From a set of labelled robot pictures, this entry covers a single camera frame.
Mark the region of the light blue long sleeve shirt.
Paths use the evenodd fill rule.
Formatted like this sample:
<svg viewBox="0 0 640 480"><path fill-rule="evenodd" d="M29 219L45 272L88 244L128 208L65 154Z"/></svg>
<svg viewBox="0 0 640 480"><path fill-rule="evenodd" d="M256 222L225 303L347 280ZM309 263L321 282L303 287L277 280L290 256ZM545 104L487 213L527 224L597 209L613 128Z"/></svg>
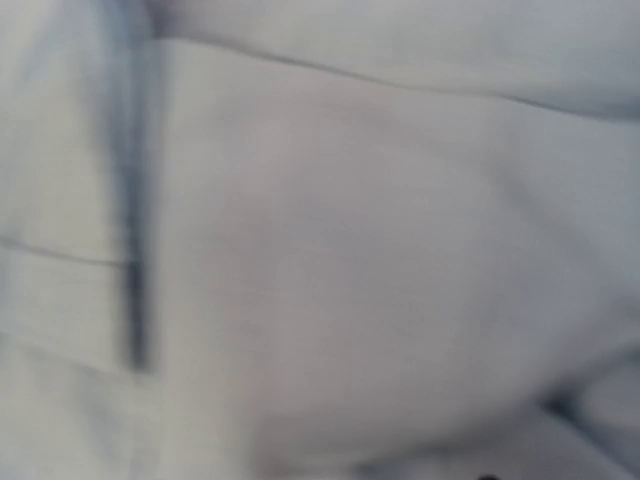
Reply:
<svg viewBox="0 0 640 480"><path fill-rule="evenodd" d="M5 479L635 479L635 1L5 1Z"/></svg>

